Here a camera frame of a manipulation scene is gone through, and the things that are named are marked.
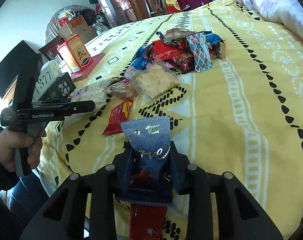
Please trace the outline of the person's left hand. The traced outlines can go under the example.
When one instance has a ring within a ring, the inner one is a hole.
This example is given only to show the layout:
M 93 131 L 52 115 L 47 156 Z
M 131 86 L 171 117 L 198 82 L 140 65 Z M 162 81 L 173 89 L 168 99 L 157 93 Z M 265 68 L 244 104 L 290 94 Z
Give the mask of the person's left hand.
M 16 148 L 32 147 L 32 153 L 27 158 L 31 169 L 38 167 L 40 163 L 40 152 L 42 139 L 46 137 L 46 132 L 42 128 L 36 139 L 23 132 L 14 132 L 5 129 L 0 133 L 0 164 L 9 172 L 15 171 L 14 150 Z

